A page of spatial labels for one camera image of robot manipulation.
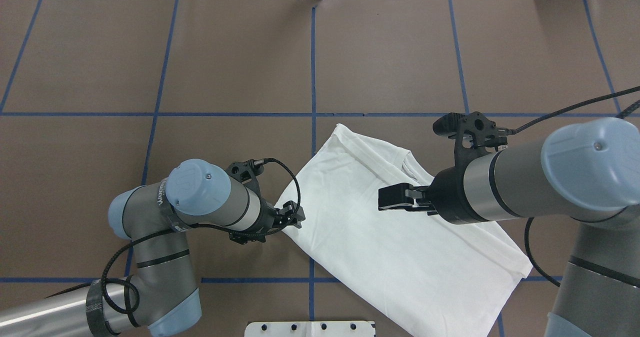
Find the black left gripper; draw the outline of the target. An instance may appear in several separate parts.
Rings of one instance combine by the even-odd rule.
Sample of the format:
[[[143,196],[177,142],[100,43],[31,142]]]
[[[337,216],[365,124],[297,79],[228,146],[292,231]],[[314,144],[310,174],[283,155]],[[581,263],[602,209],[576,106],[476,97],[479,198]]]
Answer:
[[[267,235],[272,230],[282,226],[302,228],[306,220],[304,209],[295,201],[287,201],[282,208],[274,207],[270,203],[263,203],[259,215],[258,234]]]

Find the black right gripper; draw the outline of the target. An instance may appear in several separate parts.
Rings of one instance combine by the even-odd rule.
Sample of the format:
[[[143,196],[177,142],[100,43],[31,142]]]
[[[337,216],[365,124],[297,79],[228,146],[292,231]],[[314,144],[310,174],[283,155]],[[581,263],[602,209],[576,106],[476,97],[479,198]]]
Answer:
[[[380,187],[377,204],[378,211],[409,212],[430,211],[432,204],[439,216],[448,223],[471,225],[476,222],[476,214],[462,189],[462,177],[455,167],[437,173],[429,186],[398,183]]]

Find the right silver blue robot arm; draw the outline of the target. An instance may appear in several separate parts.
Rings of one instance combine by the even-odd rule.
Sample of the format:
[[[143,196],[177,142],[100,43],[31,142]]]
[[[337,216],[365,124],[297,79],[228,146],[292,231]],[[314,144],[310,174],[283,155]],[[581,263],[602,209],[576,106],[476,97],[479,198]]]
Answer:
[[[573,123],[508,147],[515,130],[479,112],[433,125],[453,139],[454,166],[428,185],[378,191],[378,210],[439,216],[453,225],[568,216],[580,226],[547,337],[639,335],[639,130],[618,117]]]

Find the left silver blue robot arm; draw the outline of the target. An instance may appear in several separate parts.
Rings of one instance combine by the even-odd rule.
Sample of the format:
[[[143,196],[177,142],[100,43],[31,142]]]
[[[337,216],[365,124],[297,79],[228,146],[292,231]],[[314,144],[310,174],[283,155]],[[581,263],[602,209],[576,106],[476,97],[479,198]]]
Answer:
[[[237,244],[305,220],[297,179],[295,200],[276,207],[263,198],[258,176],[275,158],[221,168],[188,159],[158,183],[118,195],[109,206],[115,235],[127,244],[101,275],[38,302],[1,313],[3,337],[120,337],[145,327],[153,337],[178,335],[198,324],[201,296],[188,232],[213,229]]]

